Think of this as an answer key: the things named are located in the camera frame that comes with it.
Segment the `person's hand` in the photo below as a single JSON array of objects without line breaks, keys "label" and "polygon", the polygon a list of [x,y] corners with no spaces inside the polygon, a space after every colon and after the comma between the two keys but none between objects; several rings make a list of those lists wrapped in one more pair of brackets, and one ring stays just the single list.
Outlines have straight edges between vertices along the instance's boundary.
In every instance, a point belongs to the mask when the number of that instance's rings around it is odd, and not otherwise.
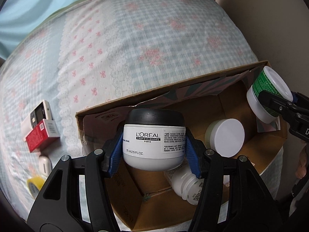
[{"label": "person's hand", "polygon": [[301,150],[300,155],[299,155],[299,162],[297,165],[297,170],[296,170],[296,178],[297,179],[302,179],[306,176],[307,172],[307,162],[308,162],[308,155],[306,152],[307,145],[304,146],[304,148]]}]

